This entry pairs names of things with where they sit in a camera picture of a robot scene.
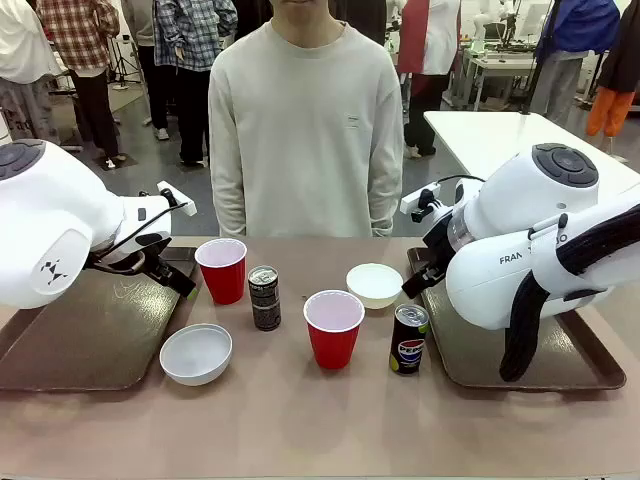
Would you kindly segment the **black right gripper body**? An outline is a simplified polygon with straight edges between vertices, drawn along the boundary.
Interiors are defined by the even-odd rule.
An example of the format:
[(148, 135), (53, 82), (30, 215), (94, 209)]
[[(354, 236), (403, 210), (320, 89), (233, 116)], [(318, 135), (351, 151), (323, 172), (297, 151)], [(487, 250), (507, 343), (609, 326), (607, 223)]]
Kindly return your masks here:
[(448, 225), (452, 214), (440, 218), (423, 237), (427, 248), (427, 265), (437, 274), (445, 274), (456, 251), (448, 239)]

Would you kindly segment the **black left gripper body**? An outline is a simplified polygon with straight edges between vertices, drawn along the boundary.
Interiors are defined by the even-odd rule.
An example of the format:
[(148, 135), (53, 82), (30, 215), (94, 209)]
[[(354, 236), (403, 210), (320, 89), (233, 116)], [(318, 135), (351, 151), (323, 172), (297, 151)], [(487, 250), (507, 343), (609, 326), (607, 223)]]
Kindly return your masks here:
[(144, 274), (154, 281), (169, 281), (173, 267), (161, 257), (169, 243), (170, 239), (166, 238), (136, 252), (131, 267), (133, 274)]

